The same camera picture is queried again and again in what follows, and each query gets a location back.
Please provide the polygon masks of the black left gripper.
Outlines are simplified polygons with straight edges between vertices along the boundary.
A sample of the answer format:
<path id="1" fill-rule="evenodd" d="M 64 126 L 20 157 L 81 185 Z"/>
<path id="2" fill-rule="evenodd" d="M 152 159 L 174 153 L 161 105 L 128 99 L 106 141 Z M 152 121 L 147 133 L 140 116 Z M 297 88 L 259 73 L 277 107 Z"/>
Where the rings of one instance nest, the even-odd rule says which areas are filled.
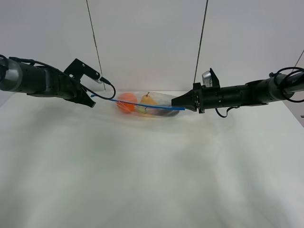
<path id="1" fill-rule="evenodd" d="M 60 73 L 57 74 L 57 98 L 86 105 L 90 108 L 96 104 L 77 82 Z"/>

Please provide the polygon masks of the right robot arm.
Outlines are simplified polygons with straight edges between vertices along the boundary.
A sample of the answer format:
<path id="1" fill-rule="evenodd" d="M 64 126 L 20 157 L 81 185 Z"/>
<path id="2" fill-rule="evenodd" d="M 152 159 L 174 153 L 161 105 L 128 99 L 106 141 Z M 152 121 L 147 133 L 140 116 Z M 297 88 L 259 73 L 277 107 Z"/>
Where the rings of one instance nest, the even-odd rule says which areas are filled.
<path id="1" fill-rule="evenodd" d="M 291 99 L 294 93 L 304 90 L 304 69 L 300 67 L 286 67 L 270 73 L 267 79 L 239 86 L 221 87 L 212 69 L 202 74 L 202 80 L 203 84 L 194 83 L 192 90 L 172 99 L 171 105 L 204 113 L 207 109 L 218 111 L 219 108 L 227 108 L 229 111 L 283 100 L 303 102 Z"/>

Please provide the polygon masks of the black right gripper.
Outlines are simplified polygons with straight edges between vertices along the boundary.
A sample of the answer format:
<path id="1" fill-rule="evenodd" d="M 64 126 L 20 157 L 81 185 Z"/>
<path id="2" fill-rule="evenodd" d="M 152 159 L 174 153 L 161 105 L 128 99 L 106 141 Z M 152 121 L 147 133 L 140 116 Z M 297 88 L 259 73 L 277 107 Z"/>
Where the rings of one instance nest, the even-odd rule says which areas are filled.
<path id="1" fill-rule="evenodd" d="M 201 83 L 194 83 L 193 90 L 172 99 L 171 105 L 174 107 L 185 107 L 186 110 L 193 112 L 198 110 L 200 114 L 205 113 Z"/>

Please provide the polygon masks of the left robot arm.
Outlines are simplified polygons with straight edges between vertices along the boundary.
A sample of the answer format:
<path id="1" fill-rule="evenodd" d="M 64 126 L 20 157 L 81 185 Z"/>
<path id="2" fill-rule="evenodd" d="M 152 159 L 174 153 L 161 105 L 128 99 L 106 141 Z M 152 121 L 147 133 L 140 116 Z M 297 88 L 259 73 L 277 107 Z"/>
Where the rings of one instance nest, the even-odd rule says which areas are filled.
<path id="1" fill-rule="evenodd" d="M 100 73 L 75 59 L 63 72 L 33 59 L 0 56 L 0 89 L 34 97 L 57 97 L 94 107 L 95 102 L 81 84 L 82 76 L 94 81 Z"/>

